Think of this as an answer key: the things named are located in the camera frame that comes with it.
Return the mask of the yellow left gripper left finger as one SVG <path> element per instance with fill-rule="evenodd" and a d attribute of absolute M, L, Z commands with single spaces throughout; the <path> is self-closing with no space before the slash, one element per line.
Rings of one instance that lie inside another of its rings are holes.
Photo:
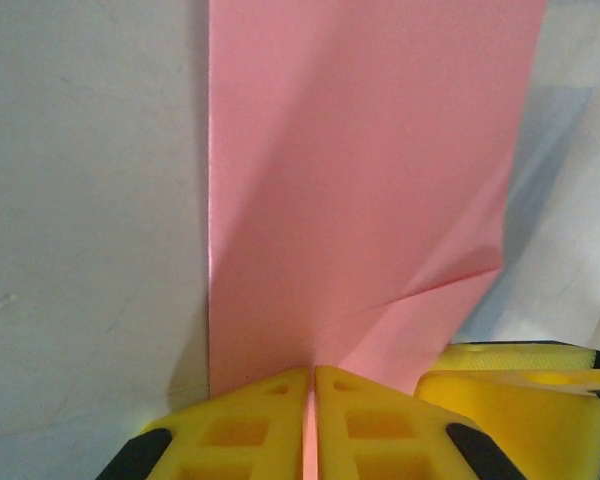
<path fill-rule="evenodd" d="M 300 479 L 310 386 L 294 368 L 149 423 L 100 479 Z"/>

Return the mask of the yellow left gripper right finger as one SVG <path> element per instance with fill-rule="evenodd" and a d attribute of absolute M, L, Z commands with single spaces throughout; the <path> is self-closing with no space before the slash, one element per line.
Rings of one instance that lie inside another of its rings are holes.
<path fill-rule="evenodd" d="M 331 366 L 314 373 L 320 479 L 522 479 L 472 420 Z"/>

